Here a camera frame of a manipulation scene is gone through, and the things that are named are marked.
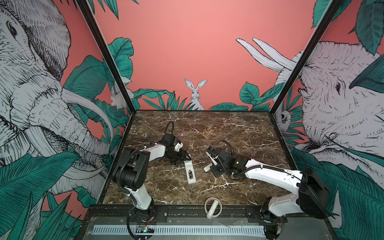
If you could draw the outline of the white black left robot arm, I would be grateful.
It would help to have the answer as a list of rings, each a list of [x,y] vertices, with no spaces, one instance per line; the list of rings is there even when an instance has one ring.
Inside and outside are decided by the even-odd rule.
[[[166,134],[161,141],[123,150],[112,173],[112,181],[131,198],[135,215],[142,222],[150,222],[156,215],[154,200],[145,186],[149,163],[163,157],[174,165],[192,159],[178,138]]]

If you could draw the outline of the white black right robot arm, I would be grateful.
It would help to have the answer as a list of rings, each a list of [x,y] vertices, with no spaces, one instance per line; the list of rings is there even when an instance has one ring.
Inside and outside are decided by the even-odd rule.
[[[226,174],[233,180],[258,180],[289,192],[266,199],[257,214],[265,222],[273,223],[289,214],[303,213],[316,219],[325,219],[329,215],[330,192],[314,170],[282,169],[246,159],[223,148],[209,147],[206,153],[213,163],[210,169],[216,177]]]

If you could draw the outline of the white remote control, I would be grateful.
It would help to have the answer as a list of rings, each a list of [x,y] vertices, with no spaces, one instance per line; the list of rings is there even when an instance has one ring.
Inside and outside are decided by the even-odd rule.
[[[192,161],[184,161],[184,164],[185,164],[185,170],[188,178],[188,184],[196,183],[197,180],[196,180]]]

